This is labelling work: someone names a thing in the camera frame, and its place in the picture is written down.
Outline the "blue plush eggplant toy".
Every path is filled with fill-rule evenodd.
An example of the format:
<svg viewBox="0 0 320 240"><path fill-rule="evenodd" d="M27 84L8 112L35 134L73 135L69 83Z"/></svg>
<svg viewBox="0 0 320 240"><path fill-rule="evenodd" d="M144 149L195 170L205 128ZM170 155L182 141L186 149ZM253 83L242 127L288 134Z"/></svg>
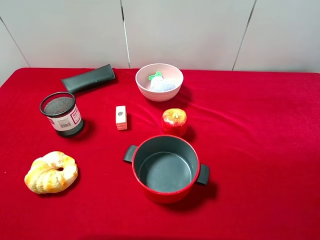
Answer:
<svg viewBox="0 0 320 240"><path fill-rule="evenodd" d="M155 74L150 75L148 77L148 80L150 81L149 89L151 91L166 92L166 91L173 90L176 87L174 83L164 79L160 71L157 71Z"/></svg>

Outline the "pink ribbed bowl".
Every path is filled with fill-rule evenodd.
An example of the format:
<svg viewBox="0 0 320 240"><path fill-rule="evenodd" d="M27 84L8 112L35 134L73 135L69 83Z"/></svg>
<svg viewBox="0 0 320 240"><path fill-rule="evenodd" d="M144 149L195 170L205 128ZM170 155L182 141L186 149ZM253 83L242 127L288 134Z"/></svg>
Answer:
<svg viewBox="0 0 320 240"><path fill-rule="evenodd" d="M150 76L156 76L157 72L165 83L173 85L172 89L156 91L152 89ZM149 100L164 102L172 99L179 92L184 80L183 73L175 66L166 63L153 63L146 65L138 70L135 75L135 82L140 92Z"/></svg>

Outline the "peeled orange toy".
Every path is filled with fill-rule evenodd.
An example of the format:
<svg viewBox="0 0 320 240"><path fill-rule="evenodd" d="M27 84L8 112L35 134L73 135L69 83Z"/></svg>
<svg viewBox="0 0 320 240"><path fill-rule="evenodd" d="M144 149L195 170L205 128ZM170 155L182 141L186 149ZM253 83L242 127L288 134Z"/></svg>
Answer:
<svg viewBox="0 0 320 240"><path fill-rule="evenodd" d="M53 151L33 161L24 183L36 194L52 194L66 190L77 177L76 161L61 151Z"/></svg>

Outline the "black glasses case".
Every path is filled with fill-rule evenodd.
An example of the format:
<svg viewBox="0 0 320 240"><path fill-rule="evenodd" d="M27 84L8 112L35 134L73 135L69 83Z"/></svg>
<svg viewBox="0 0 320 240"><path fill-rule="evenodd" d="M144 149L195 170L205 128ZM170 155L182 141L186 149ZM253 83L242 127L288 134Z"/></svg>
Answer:
<svg viewBox="0 0 320 240"><path fill-rule="evenodd" d="M75 94L98 87L115 78L115 73L111 65L108 64L82 74L63 78L61 81L69 93Z"/></svg>

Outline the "black mesh pen holder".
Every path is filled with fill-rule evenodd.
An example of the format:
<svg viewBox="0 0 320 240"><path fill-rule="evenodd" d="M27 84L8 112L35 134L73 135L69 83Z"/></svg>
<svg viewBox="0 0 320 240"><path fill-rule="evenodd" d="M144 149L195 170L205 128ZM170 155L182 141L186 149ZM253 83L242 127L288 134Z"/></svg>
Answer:
<svg viewBox="0 0 320 240"><path fill-rule="evenodd" d="M76 105L76 98L69 92L55 92L45 97L39 105L56 133L64 138L79 134L85 122Z"/></svg>

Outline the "red apple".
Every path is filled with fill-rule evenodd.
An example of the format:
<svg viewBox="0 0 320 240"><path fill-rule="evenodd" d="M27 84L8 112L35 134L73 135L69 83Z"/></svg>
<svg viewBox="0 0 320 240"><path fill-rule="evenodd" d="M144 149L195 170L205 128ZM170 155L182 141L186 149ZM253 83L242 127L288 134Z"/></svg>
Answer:
<svg viewBox="0 0 320 240"><path fill-rule="evenodd" d="M182 137L187 132L188 117L180 108L170 108L161 117L162 131L167 135Z"/></svg>

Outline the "small white pink block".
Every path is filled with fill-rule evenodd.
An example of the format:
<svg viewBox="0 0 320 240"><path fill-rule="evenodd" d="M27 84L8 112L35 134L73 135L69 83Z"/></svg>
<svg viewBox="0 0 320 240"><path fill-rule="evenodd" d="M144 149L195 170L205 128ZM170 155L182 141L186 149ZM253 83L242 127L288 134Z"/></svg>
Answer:
<svg viewBox="0 0 320 240"><path fill-rule="evenodd" d="M118 130L126 130L128 127L126 106L116 106L115 123Z"/></svg>

